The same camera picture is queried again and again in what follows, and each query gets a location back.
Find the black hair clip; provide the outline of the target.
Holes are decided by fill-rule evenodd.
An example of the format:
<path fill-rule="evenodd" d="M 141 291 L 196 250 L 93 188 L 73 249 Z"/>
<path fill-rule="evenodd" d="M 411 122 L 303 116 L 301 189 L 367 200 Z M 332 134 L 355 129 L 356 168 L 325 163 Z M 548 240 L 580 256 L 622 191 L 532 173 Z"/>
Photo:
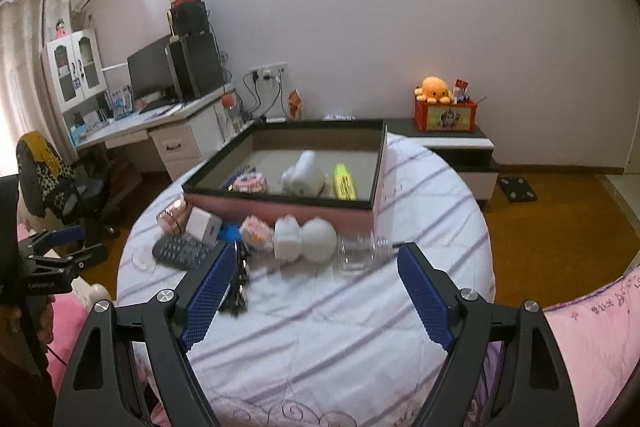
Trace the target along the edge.
<path fill-rule="evenodd" d="M 232 277 L 226 297 L 220 305 L 220 311 L 238 317 L 247 311 L 247 287 L 250 285 L 250 251 L 243 242 L 234 244 L 236 253 L 236 272 Z"/>

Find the white astronaut figurine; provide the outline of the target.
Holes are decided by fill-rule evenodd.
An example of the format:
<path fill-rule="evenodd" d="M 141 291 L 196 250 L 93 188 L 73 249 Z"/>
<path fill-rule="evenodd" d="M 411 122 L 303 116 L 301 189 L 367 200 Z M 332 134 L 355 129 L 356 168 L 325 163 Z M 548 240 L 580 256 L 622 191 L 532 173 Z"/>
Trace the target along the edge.
<path fill-rule="evenodd" d="M 273 232 L 274 257 L 284 262 L 304 258 L 324 263 L 336 253 L 337 234 L 331 223 L 314 218 L 300 225 L 293 216 L 276 222 Z"/>

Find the clear glass bottle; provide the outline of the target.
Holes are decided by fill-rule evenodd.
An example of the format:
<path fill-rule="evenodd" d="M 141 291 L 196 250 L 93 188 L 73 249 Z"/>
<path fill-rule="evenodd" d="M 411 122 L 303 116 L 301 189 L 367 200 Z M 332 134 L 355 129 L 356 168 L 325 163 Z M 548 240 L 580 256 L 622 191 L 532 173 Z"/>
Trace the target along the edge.
<path fill-rule="evenodd" d="M 340 236 L 337 241 L 337 268 L 343 275 L 369 272 L 397 255 L 398 246 L 373 232 L 367 235 Z"/>

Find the black remote control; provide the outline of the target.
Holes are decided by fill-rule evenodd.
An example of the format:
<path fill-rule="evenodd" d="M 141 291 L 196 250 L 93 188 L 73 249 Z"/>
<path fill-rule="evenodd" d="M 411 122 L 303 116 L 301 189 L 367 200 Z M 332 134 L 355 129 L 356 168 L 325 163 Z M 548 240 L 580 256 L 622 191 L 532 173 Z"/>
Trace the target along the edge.
<path fill-rule="evenodd" d="M 197 239 L 166 235 L 155 243 L 152 248 L 152 256 L 161 265 L 189 271 L 198 268 L 212 251 L 212 247 Z"/>

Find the blue flat object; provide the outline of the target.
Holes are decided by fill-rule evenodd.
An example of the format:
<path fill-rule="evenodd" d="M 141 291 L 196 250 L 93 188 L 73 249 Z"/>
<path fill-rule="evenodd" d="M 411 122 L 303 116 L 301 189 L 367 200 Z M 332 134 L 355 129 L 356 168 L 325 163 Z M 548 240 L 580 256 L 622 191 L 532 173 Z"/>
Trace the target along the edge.
<path fill-rule="evenodd" d="M 222 222 L 217 239 L 218 241 L 225 241 L 227 243 L 236 243 L 242 241 L 242 234 L 236 225 L 230 225 L 228 222 Z"/>

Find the office chair with leopard cloth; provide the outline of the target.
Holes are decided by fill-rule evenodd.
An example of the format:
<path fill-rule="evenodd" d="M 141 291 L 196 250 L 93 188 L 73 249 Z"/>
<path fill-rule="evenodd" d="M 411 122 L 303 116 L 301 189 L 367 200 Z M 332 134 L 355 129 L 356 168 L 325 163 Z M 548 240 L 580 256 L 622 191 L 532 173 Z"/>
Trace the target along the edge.
<path fill-rule="evenodd" d="M 17 141 L 18 182 L 29 213 L 43 219 L 47 212 L 62 225 L 81 225 L 86 239 L 114 239 L 119 231 L 105 221 L 111 196 L 111 173 L 81 176 L 74 170 L 85 162 L 69 164 L 40 131 L 25 133 Z"/>

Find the white cube box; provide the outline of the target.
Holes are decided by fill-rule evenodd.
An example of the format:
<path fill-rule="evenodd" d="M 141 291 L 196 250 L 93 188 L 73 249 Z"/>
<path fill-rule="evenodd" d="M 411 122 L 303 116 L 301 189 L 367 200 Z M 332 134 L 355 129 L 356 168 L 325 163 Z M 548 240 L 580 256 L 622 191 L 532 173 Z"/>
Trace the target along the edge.
<path fill-rule="evenodd" d="M 218 241 L 221 225 L 221 217 L 201 208 L 193 207 L 188 222 L 186 222 L 186 235 L 206 245 L 214 246 Z"/>

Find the pink white block toy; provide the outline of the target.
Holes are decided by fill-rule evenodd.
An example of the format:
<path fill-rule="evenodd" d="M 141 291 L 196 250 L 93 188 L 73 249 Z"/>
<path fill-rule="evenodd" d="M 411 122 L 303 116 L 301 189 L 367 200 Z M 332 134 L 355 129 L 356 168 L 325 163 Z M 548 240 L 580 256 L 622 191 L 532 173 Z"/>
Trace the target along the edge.
<path fill-rule="evenodd" d="M 273 252 L 273 229 L 256 216 L 248 216 L 240 226 L 243 243 L 254 251 Z"/>

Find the pink black storage box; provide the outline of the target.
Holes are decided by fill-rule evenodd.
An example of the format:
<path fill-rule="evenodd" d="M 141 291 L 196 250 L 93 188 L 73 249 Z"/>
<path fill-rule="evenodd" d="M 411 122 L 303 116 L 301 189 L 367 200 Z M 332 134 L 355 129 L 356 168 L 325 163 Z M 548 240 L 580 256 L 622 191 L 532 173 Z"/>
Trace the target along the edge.
<path fill-rule="evenodd" d="M 321 218 L 340 234 L 375 229 L 387 126 L 381 119 L 251 124 L 182 184 L 191 205 L 240 223 Z"/>

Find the black computer monitor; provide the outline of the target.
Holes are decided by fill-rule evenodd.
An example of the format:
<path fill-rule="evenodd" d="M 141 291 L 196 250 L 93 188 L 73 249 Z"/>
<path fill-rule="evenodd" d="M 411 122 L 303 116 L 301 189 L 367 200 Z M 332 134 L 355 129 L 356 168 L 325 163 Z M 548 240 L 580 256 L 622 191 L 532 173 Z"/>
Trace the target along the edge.
<path fill-rule="evenodd" d="M 158 93 L 161 98 L 177 98 L 171 76 L 166 46 L 169 36 L 163 36 L 127 58 L 132 94 L 136 101 Z"/>

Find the black floor scale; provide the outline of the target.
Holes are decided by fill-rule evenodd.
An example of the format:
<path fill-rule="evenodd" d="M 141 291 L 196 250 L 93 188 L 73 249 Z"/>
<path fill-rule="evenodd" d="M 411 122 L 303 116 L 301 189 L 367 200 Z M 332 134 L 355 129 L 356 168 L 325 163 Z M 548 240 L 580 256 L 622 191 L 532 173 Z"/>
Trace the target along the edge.
<path fill-rule="evenodd" d="M 514 202 L 535 202 L 537 195 L 522 176 L 500 176 L 498 184 L 506 199 Z"/>

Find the black computer tower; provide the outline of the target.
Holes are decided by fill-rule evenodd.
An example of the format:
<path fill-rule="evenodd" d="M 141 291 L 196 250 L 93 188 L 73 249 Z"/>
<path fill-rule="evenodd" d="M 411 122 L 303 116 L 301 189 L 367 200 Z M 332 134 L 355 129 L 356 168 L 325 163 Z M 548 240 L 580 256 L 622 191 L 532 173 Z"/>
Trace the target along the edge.
<path fill-rule="evenodd" d="M 203 98 L 224 87 L 224 72 L 210 32 L 171 38 L 165 54 L 181 102 Z"/>

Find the beige curtain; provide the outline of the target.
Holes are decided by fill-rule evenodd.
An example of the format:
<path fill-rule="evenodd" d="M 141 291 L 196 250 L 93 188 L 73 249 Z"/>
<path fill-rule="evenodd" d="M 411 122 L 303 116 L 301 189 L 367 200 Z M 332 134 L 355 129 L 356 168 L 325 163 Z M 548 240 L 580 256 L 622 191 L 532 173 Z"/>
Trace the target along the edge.
<path fill-rule="evenodd" d="M 70 0 L 1 2 L 1 173 L 17 172 L 15 147 L 29 131 L 40 131 L 65 159 L 74 149 L 41 63 L 55 24 L 70 28 Z"/>

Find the orange octopus plush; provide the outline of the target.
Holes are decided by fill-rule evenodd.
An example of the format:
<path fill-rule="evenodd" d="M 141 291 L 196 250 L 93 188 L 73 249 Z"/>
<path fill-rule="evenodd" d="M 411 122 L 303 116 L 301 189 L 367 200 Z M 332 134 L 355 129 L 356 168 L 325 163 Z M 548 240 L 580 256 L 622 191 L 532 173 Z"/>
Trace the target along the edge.
<path fill-rule="evenodd" d="M 424 78 L 421 86 L 414 90 L 414 97 L 416 101 L 427 104 L 449 104 L 451 102 L 448 84 L 435 76 Z"/>

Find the white wall power strip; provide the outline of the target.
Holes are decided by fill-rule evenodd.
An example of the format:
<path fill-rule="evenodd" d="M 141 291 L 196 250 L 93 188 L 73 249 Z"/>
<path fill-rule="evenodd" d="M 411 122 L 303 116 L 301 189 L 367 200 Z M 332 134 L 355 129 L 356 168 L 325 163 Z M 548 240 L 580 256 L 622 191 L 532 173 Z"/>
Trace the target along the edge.
<path fill-rule="evenodd" d="M 277 62 L 264 66 L 252 67 L 250 75 L 259 79 L 280 78 L 283 79 L 288 75 L 288 64 L 285 62 Z"/>

